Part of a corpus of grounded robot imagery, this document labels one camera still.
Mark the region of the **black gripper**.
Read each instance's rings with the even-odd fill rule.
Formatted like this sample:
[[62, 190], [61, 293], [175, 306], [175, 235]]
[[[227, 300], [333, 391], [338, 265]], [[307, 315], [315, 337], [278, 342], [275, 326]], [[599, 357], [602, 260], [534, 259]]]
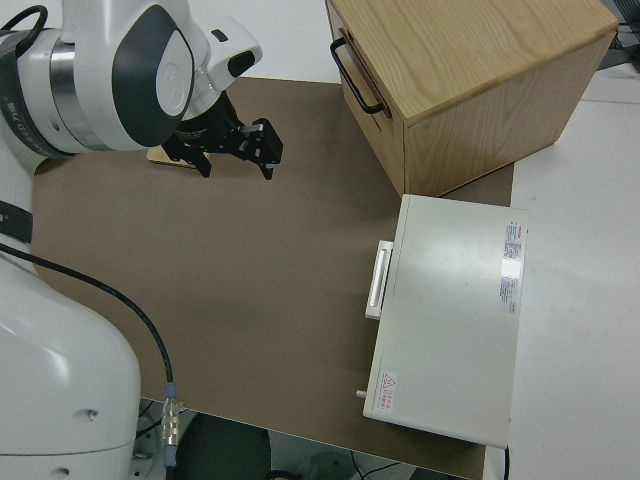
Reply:
[[167, 143], [169, 160], [195, 168], [204, 178], [211, 175], [211, 162], [198, 148], [207, 153], [241, 151], [241, 158], [257, 165], [266, 180], [272, 179], [275, 167], [281, 163], [283, 143], [271, 122], [260, 118], [246, 125], [238, 118], [226, 92], [204, 113], [183, 120], [176, 136], [183, 143]]

